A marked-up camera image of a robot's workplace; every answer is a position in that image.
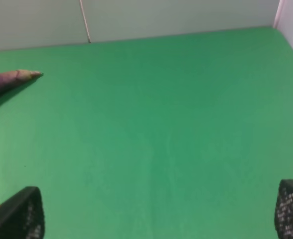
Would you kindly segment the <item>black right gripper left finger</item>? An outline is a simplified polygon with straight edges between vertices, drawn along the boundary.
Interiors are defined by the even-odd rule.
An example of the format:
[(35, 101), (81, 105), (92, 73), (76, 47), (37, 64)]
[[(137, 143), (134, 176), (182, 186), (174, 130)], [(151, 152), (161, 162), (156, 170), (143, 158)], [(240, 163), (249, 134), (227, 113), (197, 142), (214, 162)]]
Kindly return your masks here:
[(0, 204), (0, 239), (43, 239), (45, 216), (41, 191), (28, 186)]

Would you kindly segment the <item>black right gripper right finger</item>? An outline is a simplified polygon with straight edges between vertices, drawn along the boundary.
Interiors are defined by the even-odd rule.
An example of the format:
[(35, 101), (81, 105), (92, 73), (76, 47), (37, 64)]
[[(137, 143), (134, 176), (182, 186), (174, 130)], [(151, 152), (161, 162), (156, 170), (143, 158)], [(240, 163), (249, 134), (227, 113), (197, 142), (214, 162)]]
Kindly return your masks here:
[(293, 179), (280, 181), (274, 225), (278, 238), (293, 239)]

